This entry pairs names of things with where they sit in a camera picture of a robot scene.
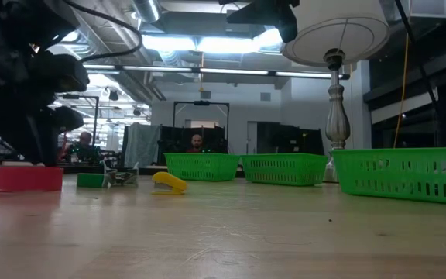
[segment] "green block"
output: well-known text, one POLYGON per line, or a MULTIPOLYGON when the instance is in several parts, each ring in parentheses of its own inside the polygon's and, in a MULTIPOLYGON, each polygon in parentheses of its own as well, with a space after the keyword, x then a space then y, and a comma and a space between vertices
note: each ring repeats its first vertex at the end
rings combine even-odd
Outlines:
POLYGON ((446 148, 332 153, 347 194, 446 203, 446 148))
POLYGON ((104 179, 105 176, 103 174, 78 174, 77 187, 102 188, 104 179))
POLYGON ((328 158, 305 153, 257 154, 242 156, 242 162, 247 181, 312 186, 323 182, 328 158))
POLYGON ((192 181, 235 179, 239 156, 217 153, 165 153, 168 172, 192 181))

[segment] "wall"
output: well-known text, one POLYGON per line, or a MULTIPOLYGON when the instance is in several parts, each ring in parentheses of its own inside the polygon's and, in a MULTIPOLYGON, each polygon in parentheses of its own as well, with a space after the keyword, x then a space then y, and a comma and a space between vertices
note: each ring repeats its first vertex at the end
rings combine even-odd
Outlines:
MULTIPOLYGON (((168 101, 153 103, 152 125, 172 126, 174 101, 200 100, 199 84, 158 84, 168 101)), ((281 92, 272 84, 205 84, 204 90, 211 91, 211 102, 230 103, 230 151, 245 154, 247 146, 248 122, 280 122, 281 92), (271 93, 271 102, 261 102, 261 92, 271 93)), ((175 126, 182 127, 187 119, 214 120, 220 126, 227 126, 226 115, 216 106, 201 107, 194 105, 177 106, 175 126)))
MULTIPOLYGON (((344 107, 351 124, 351 136, 345 148, 371 148, 370 114, 362 99, 369 91, 369 62, 359 62, 352 78, 341 84, 345 87, 344 107)), ((325 154, 331 148, 324 133, 330 111, 330 86, 329 80, 294 78, 282 90, 281 122, 303 129, 320 129, 325 154)))

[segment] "table surface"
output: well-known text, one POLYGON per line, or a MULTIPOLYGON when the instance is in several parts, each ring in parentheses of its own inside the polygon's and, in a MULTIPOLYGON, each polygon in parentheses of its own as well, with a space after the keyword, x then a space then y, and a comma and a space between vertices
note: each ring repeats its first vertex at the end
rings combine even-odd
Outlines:
POLYGON ((190 182, 0 194, 0 278, 445 278, 446 205, 190 182))

